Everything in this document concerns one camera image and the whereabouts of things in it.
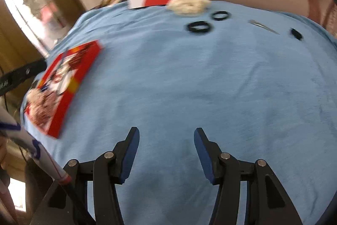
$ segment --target blue fabric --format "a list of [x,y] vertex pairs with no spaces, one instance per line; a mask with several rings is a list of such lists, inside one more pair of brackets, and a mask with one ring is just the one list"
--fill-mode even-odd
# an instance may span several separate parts
[[[232,17],[212,20],[219,10]],[[199,20],[213,30],[186,30]],[[125,224],[208,224],[217,186],[202,171],[193,143],[197,127],[237,159],[265,159],[304,224],[318,220],[337,189],[337,51],[325,30],[303,17],[221,1],[198,17],[121,3],[85,13],[48,63],[92,40],[104,49],[60,138],[42,135],[27,119],[24,126],[62,166],[96,159],[138,127],[130,177],[117,186]]]

